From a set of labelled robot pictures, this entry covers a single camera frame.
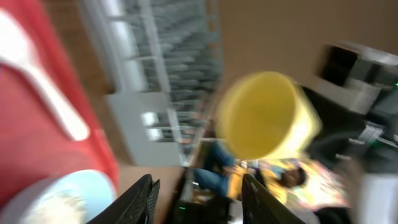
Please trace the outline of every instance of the red tray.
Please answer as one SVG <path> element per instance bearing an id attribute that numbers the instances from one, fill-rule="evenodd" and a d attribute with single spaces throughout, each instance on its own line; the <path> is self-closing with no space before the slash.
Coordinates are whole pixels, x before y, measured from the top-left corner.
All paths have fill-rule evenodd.
<path id="1" fill-rule="evenodd" d="M 21 74 L 0 64 L 0 206 L 40 179 L 83 169 L 106 173 L 117 188 L 118 167 L 104 131 L 42 6 L 0 0 L 0 9 L 24 27 L 47 73 L 91 130 L 87 140 L 69 140 Z"/>

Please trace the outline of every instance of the plastic spoon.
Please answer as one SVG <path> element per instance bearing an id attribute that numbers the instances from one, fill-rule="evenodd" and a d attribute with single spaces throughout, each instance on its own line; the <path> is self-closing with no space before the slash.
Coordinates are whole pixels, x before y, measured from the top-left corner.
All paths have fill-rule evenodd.
<path id="1" fill-rule="evenodd" d="M 39 59 L 30 37 L 19 23 L 0 9 L 0 63 L 19 70 L 39 93 L 65 133 L 74 141 L 90 135 L 90 130 L 74 107 L 36 63 Z"/>

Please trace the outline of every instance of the metal rack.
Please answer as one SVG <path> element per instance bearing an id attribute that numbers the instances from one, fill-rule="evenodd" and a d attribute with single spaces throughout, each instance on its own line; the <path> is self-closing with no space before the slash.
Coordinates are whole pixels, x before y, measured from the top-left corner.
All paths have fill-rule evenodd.
<path id="1" fill-rule="evenodd" d="M 222 74 L 216 0 L 81 0 L 129 155 L 189 166 Z"/>

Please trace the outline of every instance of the blue jeans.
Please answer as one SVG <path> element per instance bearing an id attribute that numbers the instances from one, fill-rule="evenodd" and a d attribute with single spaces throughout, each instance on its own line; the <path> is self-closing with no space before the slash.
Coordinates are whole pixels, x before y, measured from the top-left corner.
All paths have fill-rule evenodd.
<path id="1" fill-rule="evenodd" d="M 225 197 L 228 193 L 229 177 L 213 172 L 214 165 L 220 170 L 223 166 L 235 165 L 234 157 L 228 154 L 225 149 L 216 141 L 210 148 L 203 169 L 194 169 L 195 182 L 202 189 L 208 189 L 218 196 Z"/>

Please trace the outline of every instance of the person sitting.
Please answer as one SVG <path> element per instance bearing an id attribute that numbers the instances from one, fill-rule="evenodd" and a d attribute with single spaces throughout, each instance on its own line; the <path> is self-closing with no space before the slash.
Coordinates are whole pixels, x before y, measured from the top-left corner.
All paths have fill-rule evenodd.
<path id="1" fill-rule="evenodd" d="M 215 172 L 214 166 L 218 166 L 220 172 Z M 243 175 L 248 172 L 252 172 L 257 181 L 281 203 L 285 203 L 287 200 L 287 189 L 301 186 L 307 179 L 307 175 L 301 167 L 289 170 L 282 168 L 260 170 L 258 167 L 244 169 L 237 165 L 235 158 L 226 151 L 221 140 L 217 140 L 211 145 L 203 168 L 193 170 L 195 182 L 199 184 L 200 188 L 231 199 L 240 198 Z"/>

